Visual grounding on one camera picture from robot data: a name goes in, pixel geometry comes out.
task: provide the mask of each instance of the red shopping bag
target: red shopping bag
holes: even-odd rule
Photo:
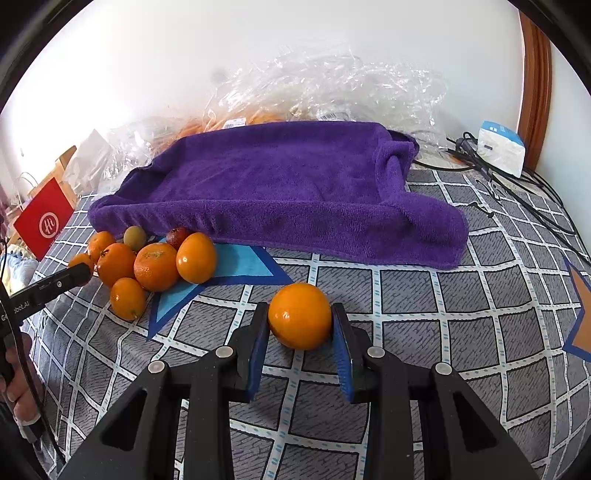
[[[41,260],[72,213],[70,202],[57,181],[51,179],[15,220],[14,228],[33,255]]]

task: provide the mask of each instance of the blue gripper pad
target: blue gripper pad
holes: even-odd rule
[[[255,344],[252,347],[251,356],[248,359],[248,384],[246,391],[249,400],[252,400],[255,397],[255,394],[261,385],[262,367],[265,362],[268,343],[269,324],[267,323],[267,314],[265,312],[265,321],[260,324],[259,331],[256,333]]]
[[[343,329],[339,319],[333,313],[333,354],[335,356],[336,371],[339,376],[340,389],[348,402],[353,401],[353,370],[349,349],[345,341]]]

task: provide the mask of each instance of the kiwi fruit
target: kiwi fruit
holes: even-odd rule
[[[139,226],[130,226],[123,235],[123,243],[134,252],[139,252],[145,247],[146,232]]]

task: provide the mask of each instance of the tissue box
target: tissue box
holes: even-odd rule
[[[521,177],[525,145],[513,130],[494,122],[484,122],[478,134],[478,154],[502,171]]]

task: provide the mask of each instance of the human hand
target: human hand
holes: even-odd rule
[[[37,392],[39,395],[41,395],[43,392],[43,386],[41,385],[41,380],[37,376],[33,362],[29,357],[29,352],[31,351],[31,345],[33,344],[33,341],[26,333],[22,333],[22,342],[25,348],[27,364],[33,378],[33,383],[35,384]],[[14,416],[18,420],[31,421],[37,415],[37,406],[35,405],[35,400],[33,399],[33,395],[29,390],[29,386],[27,384],[27,380],[25,379],[25,374],[22,371],[21,364],[18,361],[16,347],[13,346],[7,349],[6,360],[12,365],[12,369],[14,370],[14,378],[7,388],[6,382],[2,377],[0,377],[0,393],[6,392],[8,399],[15,404]]]

